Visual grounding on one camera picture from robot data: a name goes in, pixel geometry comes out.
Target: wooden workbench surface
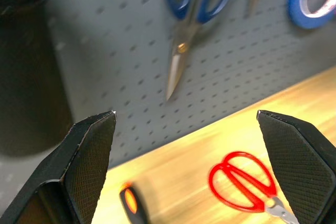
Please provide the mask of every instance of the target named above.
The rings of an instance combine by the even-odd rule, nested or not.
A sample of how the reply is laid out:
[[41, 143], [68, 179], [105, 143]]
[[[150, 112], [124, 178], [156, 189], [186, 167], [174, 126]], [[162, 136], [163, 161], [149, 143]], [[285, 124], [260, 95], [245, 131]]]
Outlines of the wooden workbench surface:
[[[248, 214], [223, 205], [208, 188], [208, 173], [232, 151], [254, 154], [271, 169], [256, 120], [258, 109], [311, 122], [336, 145], [335, 98], [336, 68], [332, 68], [108, 171], [92, 223], [129, 223], [119, 199], [120, 186], [126, 181], [139, 189], [153, 224], [284, 223], [266, 213]], [[264, 181], [249, 161], [239, 162]], [[223, 194], [244, 201], [224, 176], [217, 179]]]

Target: screwdriver handle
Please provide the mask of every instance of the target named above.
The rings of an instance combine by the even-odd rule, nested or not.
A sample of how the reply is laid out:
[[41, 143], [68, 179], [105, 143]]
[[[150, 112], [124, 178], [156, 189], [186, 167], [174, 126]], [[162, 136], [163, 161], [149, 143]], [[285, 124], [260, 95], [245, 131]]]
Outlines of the screwdriver handle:
[[131, 183], [121, 187], [119, 196], [131, 224], [149, 224], [145, 208]]

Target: red scissors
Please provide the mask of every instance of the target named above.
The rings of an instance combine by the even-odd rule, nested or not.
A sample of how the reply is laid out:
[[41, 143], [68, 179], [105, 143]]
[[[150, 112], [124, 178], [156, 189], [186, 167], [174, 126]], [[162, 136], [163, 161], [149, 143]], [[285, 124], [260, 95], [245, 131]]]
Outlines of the red scissors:
[[[246, 157], [252, 161], [254, 161], [260, 168], [266, 173], [270, 185], [266, 186], [257, 179], [253, 178], [251, 175], [247, 174], [243, 170], [237, 168], [236, 166], [229, 163], [229, 161], [234, 157]], [[253, 203], [252, 207], [240, 206], [233, 202], [230, 202], [223, 198], [214, 187], [214, 176], [217, 172], [222, 171], [228, 179], [240, 190], [249, 201]], [[246, 179], [249, 183], [258, 188], [263, 194], [265, 194], [268, 198], [274, 201], [274, 205], [272, 207], [268, 207], [265, 203], [254, 195], [249, 189], [247, 189], [236, 177], [238, 175], [244, 179]], [[271, 173], [268, 171], [267, 167], [255, 156], [246, 153], [246, 152], [231, 152], [223, 159], [223, 161], [217, 165], [215, 165], [209, 174], [209, 186], [213, 194], [225, 205], [232, 207], [234, 209], [244, 211], [244, 212], [267, 212], [272, 216], [280, 217], [284, 222], [290, 224], [299, 224], [297, 218], [287, 211], [281, 202], [281, 200], [277, 197], [277, 188], [275, 186], [275, 182], [271, 176]]]

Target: pegboard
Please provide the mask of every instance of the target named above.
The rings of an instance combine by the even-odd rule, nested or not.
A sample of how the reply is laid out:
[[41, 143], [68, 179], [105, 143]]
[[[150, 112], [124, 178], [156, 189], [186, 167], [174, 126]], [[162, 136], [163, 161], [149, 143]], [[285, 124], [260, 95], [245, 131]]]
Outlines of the pegboard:
[[[309, 1], [312, 9], [322, 2]], [[49, 27], [75, 120], [117, 112], [110, 167], [336, 64], [335, 22], [304, 31], [289, 20], [287, 0], [259, 0], [251, 15], [248, 3], [230, 0], [199, 32], [180, 84], [166, 102], [176, 20], [165, 0], [48, 1]], [[0, 210], [40, 160], [0, 157], [5, 171], [0, 172]]]

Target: tape roll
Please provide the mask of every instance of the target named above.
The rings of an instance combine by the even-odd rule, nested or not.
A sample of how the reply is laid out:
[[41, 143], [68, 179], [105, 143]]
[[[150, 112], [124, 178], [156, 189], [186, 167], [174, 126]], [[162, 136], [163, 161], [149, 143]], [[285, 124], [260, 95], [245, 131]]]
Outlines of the tape roll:
[[316, 12], [308, 8], [308, 0], [288, 0], [288, 11], [292, 21], [305, 29], [323, 26], [336, 12], [336, 0], [327, 0]]

